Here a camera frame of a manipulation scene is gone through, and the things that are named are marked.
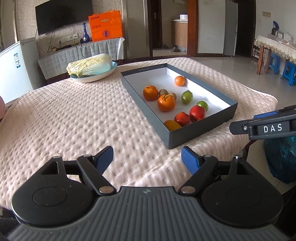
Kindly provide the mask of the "smooth orange kumquat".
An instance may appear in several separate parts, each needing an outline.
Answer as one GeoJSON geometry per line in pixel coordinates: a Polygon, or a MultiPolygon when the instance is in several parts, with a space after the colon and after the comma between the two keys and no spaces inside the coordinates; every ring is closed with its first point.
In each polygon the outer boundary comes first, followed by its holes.
{"type": "Polygon", "coordinates": [[[175,78],[175,85],[177,86],[184,86],[186,83],[186,78],[183,76],[177,76],[175,78]]]}
{"type": "Polygon", "coordinates": [[[165,121],[164,126],[171,132],[176,131],[182,127],[178,122],[174,120],[165,121]]]}

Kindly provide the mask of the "dark red persimmon fruit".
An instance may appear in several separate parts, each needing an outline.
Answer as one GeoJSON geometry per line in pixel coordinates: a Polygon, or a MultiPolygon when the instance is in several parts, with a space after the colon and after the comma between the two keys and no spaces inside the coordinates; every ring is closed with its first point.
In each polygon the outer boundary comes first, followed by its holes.
{"type": "Polygon", "coordinates": [[[180,126],[184,127],[190,124],[191,118],[185,112],[181,112],[175,116],[174,121],[176,121],[180,126]]]}

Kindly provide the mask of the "red jujube fruit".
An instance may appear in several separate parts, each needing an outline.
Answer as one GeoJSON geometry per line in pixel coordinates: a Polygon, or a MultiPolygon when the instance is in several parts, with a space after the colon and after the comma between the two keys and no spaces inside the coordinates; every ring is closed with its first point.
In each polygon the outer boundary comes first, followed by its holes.
{"type": "Polygon", "coordinates": [[[189,111],[191,122],[195,123],[205,118],[206,109],[201,106],[195,105],[189,111]]]}

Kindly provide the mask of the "small green jujube fruit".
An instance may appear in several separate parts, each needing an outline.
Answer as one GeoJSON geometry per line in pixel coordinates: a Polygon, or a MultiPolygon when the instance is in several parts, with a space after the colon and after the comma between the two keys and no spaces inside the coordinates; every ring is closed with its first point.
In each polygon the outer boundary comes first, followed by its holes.
{"type": "Polygon", "coordinates": [[[196,103],[196,105],[197,106],[200,106],[200,107],[203,107],[205,109],[205,111],[208,111],[208,109],[209,109],[209,106],[208,106],[207,102],[202,101],[202,100],[201,101],[198,101],[196,103]]]}

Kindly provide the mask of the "large green jujube fruit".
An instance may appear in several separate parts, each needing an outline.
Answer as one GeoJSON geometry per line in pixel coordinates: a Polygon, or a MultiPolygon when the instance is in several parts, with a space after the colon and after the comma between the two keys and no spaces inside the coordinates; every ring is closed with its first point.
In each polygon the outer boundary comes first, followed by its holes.
{"type": "Polygon", "coordinates": [[[186,90],[181,95],[181,100],[183,104],[189,104],[193,100],[193,94],[190,90],[186,90]]]}

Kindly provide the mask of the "stemmed orange mandarin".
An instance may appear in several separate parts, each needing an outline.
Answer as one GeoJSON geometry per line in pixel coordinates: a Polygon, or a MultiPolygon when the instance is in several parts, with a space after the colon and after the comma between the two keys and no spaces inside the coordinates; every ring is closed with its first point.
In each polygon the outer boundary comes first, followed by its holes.
{"type": "Polygon", "coordinates": [[[176,100],[172,95],[164,94],[158,98],[158,108],[163,112],[172,111],[176,106],[176,100]]]}

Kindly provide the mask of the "brown round longan fruit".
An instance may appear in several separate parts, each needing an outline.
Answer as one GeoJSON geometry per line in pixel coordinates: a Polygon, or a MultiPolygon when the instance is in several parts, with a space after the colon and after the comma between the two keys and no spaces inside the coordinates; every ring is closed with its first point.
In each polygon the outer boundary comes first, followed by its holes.
{"type": "Polygon", "coordinates": [[[162,95],[166,95],[166,94],[168,94],[168,91],[166,89],[161,89],[159,91],[159,97],[161,97],[162,95]]]}

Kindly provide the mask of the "large wrinkled orange mandarin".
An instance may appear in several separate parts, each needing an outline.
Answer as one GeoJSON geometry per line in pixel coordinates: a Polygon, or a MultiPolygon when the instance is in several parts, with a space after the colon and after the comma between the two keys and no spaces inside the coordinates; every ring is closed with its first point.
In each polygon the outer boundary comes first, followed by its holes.
{"type": "Polygon", "coordinates": [[[142,93],[144,98],[148,101],[157,100],[159,95],[158,89],[153,85],[146,86],[142,93]]]}

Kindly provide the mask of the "wooden kitchen cabinet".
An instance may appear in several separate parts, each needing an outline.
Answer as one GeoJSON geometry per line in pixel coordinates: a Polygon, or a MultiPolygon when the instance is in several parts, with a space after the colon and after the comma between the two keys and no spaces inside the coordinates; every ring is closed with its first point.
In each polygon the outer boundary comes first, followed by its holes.
{"type": "Polygon", "coordinates": [[[171,21],[171,43],[174,47],[186,51],[188,47],[188,22],[171,21]]]}

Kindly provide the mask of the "teal plastic bag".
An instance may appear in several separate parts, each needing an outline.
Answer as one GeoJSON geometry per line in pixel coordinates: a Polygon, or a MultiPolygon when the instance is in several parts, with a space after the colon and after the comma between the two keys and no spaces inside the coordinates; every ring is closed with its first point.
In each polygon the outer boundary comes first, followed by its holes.
{"type": "Polygon", "coordinates": [[[273,177],[285,184],[295,182],[295,136],[266,139],[264,151],[273,177]]]}

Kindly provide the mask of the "blue plastic stool near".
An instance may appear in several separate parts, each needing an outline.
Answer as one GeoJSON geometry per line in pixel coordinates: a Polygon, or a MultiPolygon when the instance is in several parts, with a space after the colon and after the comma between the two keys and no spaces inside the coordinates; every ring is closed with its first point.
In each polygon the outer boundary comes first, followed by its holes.
{"type": "Polygon", "coordinates": [[[281,79],[287,79],[288,84],[290,86],[293,86],[295,84],[295,70],[296,70],[296,65],[293,64],[290,61],[285,62],[285,66],[283,69],[283,73],[281,75],[281,79]]]}

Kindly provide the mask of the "light blue ceramic plate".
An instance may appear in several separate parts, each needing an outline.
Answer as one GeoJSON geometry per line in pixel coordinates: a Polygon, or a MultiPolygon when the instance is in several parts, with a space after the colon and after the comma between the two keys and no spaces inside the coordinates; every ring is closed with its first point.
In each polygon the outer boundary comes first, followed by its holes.
{"type": "Polygon", "coordinates": [[[75,75],[71,75],[70,78],[74,81],[80,82],[80,83],[90,83],[95,82],[98,80],[101,80],[103,78],[106,78],[107,76],[111,75],[115,69],[117,68],[117,63],[112,62],[112,68],[104,73],[98,74],[98,75],[92,75],[92,76],[86,76],[86,77],[76,77],[75,75]]]}

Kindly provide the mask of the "blue glass bottle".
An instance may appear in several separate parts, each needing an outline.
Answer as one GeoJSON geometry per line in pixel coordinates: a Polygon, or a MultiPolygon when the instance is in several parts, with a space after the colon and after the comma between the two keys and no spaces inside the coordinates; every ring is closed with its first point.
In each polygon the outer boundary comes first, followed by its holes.
{"type": "Polygon", "coordinates": [[[89,37],[89,35],[87,33],[86,23],[83,23],[82,26],[83,26],[83,36],[82,36],[82,38],[80,40],[80,43],[81,44],[82,43],[89,43],[90,42],[90,37],[89,37]]]}

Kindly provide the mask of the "white container on cabinet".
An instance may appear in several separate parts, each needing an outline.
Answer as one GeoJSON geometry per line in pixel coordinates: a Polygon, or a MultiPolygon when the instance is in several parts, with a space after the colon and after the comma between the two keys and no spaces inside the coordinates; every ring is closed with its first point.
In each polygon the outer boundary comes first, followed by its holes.
{"type": "Polygon", "coordinates": [[[181,21],[187,21],[188,20],[188,15],[187,14],[180,14],[180,20],[181,21]]]}

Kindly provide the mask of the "black flat television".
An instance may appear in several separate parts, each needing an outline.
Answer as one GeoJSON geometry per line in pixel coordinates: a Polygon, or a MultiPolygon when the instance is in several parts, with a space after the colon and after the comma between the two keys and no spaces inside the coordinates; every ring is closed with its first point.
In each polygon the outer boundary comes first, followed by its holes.
{"type": "Polygon", "coordinates": [[[51,0],[35,7],[38,34],[85,21],[93,14],[92,0],[51,0]]]}

